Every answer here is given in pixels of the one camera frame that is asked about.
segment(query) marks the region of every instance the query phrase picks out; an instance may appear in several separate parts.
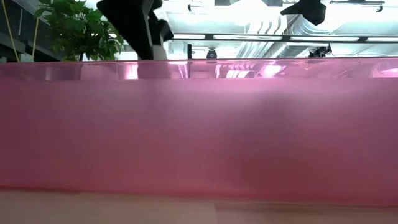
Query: security camera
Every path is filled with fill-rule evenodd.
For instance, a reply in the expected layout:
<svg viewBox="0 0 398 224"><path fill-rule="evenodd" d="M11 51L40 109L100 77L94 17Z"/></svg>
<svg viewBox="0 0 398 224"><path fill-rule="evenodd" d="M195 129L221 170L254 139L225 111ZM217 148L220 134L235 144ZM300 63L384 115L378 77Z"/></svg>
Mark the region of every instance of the security camera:
<svg viewBox="0 0 398 224"><path fill-rule="evenodd" d="M315 49L310 50L309 58L323 58L326 55L331 54L333 51L331 50L330 44L327 47L317 47Z"/></svg>
<svg viewBox="0 0 398 224"><path fill-rule="evenodd" d="M209 52L207 52L207 59L217 59L217 53L215 49L209 49Z"/></svg>

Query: wooden floor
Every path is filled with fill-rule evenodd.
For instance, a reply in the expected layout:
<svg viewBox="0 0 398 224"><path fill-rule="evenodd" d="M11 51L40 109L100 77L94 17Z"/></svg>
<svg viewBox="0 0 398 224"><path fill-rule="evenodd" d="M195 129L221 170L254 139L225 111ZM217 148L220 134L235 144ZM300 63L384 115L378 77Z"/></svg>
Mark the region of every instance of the wooden floor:
<svg viewBox="0 0 398 224"><path fill-rule="evenodd" d="M0 219L7 224L393 224L398 209L2 191Z"/></svg>

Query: yellow cable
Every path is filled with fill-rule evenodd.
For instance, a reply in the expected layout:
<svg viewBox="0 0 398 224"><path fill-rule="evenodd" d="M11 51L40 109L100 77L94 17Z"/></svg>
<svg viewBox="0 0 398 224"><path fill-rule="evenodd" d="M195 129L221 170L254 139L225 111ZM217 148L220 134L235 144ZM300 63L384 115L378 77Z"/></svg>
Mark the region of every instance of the yellow cable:
<svg viewBox="0 0 398 224"><path fill-rule="evenodd" d="M39 27L39 18L36 19L36 30L35 30L35 37L33 40L33 51L32 51L32 58L35 59L35 50L36 50L36 38L37 38L37 28Z"/></svg>
<svg viewBox="0 0 398 224"><path fill-rule="evenodd" d="M1 0L1 2L2 2L2 8L4 9L4 15L6 16L6 22L7 22L7 27L8 27L8 33L10 33L12 48L14 49L14 53L15 53L15 57L17 58L17 62L19 62L19 57L18 57L17 49L15 48L14 38L12 38L12 32L11 32L10 22L9 22L9 20L8 20L8 15L7 15L7 10L6 10L6 3L4 2L4 0Z"/></svg>

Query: black mount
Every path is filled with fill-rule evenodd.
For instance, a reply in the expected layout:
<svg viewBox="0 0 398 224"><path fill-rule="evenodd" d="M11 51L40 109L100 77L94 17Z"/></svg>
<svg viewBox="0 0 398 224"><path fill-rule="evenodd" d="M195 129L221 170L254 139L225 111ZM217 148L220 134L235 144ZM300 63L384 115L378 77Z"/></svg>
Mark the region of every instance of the black mount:
<svg viewBox="0 0 398 224"><path fill-rule="evenodd" d="M153 60L153 45L162 45L174 36L169 23L154 13L162 5L162 0L102 0L97 7L140 59Z"/></svg>
<svg viewBox="0 0 398 224"><path fill-rule="evenodd" d="M319 25L325 20L326 6L321 0L300 0L280 12L281 15L303 15L314 25Z"/></svg>
<svg viewBox="0 0 398 224"><path fill-rule="evenodd" d="M331 46L327 47L317 47L315 49L310 50L310 55L308 56L309 58L323 58L326 57L326 55L331 54L333 51L331 49Z"/></svg>

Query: green leaf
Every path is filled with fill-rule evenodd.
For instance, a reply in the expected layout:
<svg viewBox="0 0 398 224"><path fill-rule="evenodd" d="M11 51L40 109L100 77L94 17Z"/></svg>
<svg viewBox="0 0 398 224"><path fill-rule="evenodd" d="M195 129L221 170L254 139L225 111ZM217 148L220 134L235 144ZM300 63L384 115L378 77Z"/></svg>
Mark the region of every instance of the green leaf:
<svg viewBox="0 0 398 224"><path fill-rule="evenodd" d="M88 13L90 13L90 9L87 8L87 7L84 7L84 8L81 10L81 12L82 12L84 15L87 15Z"/></svg>
<svg viewBox="0 0 398 224"><path fill-rule="evenodd" d="M86 1L76 1L76 9L82 11L85 8Z"/></svg>
<svg viewBox="0 0 398 224"><path fill-rule="evenodd" d="M118 50L117 50L116 46L111 46L111 47L109 48L109 51L110 51L111 54L113 55L113 54L115 54Z"/></svg>
<svg viewBox="0 0 398 224"><path fill-rule="evenodd" d="M80 52L86 52L87 47L86 46L79 46L79 51Z"/></svg>
<svg viewBox="0 0 398 224"><path fill-rule="evenodd" d="M66 14L68 16L74 15L72 8L73 6L67 3L65 0L54 0L52 7L57 13Z"/></svg>
<svg viewBox="0 0 398 224"><path fill-rule="evenodd" d="M92 33L94 33L94 34L100 34L101 33L101 31L102 31L102 26L101 26L101 24L99 24L99 23L97 23L97 22L88 22L88 25L89 25L89 27L90 27L90 29L91 29L91 31L92 31Z"/></svg>
<svg viewBox="0 0 398 224"><path fill-rule="evenodd" d="M114 53L112 53L112 52L110 53L109 59L110 59L110 60L114 60Z"/></svg>
<svg viewBox="0 0 398 224"><path fill-rule="evenodd" d="M102 26L103 26L105 29L109 29L109 26L111 25L111 23L108 22L108 21L101 21L101 23L102 23Z"/></svg>
<svg viewBox="0 0 398 224"><path fill-rule="evenodd" d="M98 55L91 55L91 59L98 60Z"/></svg>
<svg viewBox="0 0 398 224"><path fill-rule="evenodd" d="M99 40L99 47L105 47L105 39L103 37L101 37L101 39Z"/></svg>
<svg viewBox="0 0 398 224"><path fill-rule="evenodd" d="M102 12L99 10L92 11L86 15L87 21L99 22L101 21Z"/></svg>
<svg viewBox="0 0 398 224"><path fill-rule="evenodd" d="M57 22L57 15L55 15L55 13L48 14L44 16L44 19L50 24L50 27L54 29L54 26Z"/></svg>
<svg viewBox="0 0 398 224"><path fill-rule="evenodd" d="M68 55L63 60L67 61L67 62L76 62L77 61L77 55Z"/></svg>
<svg viewBox="0 0 398 224"><path fill-rule="evenodd" d="M39 2L45 5L51 5L51 0L39 0Z"/></svg>
<svg viewBox="0 0 398 224"><path fill-rule="evenodd" d="M65 21L65 28L70 29L71 31L83 32L85 23L76 19L67 19Z"/></svg>
<svg viewBox="0 0 398 224"><path fill-rule="evenodd" d="M122 52L122 47L119 45L116 45L116 48L118 49L118 52L121 53Z"/></svg>
<svg viewBox="0 0 398 224"><path fill-rule="evenodd" d="M40 16L42 16L43 12L45 11L45 9L39 9L35 12L35 19L39 18Z"/></svg>

